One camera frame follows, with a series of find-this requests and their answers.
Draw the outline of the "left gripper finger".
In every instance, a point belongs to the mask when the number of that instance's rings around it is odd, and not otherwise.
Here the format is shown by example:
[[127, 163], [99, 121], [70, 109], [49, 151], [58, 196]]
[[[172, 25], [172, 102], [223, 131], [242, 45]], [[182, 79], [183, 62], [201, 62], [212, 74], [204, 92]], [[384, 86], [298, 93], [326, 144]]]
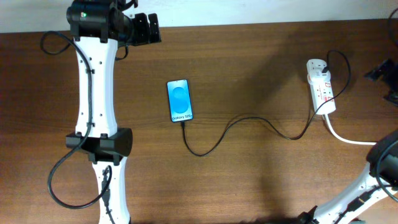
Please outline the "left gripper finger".
[[150, 43], [161, 42], [162, 38], [161, 38], [157, 14], [156, 13], [149, 14], [148, 19], [149, 19], [149, 28], [150, 28], [150, 35], [149, 35]]
[[148, 44], [150, 42], [150, 29], [147, 15], [136, 14], [134, 18], [134, 38], [137, 44]]

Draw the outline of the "blue screen Galaxy smartphone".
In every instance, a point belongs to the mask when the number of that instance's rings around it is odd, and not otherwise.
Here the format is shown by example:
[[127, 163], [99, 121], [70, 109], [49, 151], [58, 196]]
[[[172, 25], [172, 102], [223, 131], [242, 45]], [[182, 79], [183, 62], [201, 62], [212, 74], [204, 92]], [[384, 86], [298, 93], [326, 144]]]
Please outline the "blue screen Galaxy smartphone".
[[167, 82], [170, 117], [173, 123], [193, 119], [193, 108], [187, 80]]

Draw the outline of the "white power strip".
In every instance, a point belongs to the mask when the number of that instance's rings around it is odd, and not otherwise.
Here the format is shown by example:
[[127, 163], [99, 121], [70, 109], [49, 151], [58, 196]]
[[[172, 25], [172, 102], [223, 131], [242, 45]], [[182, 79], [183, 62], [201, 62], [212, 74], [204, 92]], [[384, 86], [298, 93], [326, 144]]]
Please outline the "white power strip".
[[309, 85], [315, 114], [324, 115], [334, 112], [336, 110], [336, 106], [333, 100], [331, 80], [329, 82]]

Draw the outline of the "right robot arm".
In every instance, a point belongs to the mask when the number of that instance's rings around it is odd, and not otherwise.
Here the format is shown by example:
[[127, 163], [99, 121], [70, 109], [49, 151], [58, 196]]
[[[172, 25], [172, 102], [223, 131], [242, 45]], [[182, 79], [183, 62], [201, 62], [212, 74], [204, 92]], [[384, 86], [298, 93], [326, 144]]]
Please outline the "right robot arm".
[[353, 223], [355, 218], [378, 201], [386, 197], [396, 199], [397, 131], [378, 142], [352, 141], [339, 136], [329, 119], [336, 105], [328, 62], [310, 59], [307, 62], [307, 80], [315, 114], [323, 116], [332, 135], [346, 143], [371, 146], [371, 150], [367, 154], [364, 170], [354, 182], [329, 202], [301, 213], [295, 223]]

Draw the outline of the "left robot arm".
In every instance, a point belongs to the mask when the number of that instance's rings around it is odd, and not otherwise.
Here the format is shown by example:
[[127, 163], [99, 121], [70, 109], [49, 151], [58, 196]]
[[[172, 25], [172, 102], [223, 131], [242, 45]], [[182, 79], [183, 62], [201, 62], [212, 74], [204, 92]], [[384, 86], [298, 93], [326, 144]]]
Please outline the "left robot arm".
[[100, 223], [131, 223], [125, 190], [125, 168], [132, 131], [117, 125], [114, 113], [114, 64], [119, 48], [161, 41], [156, 14], [134, 14], [137, 0], [73, 1], [67, 9], [77, 47], [79, 115], [66, 145], [87, 154], [100, 194]]

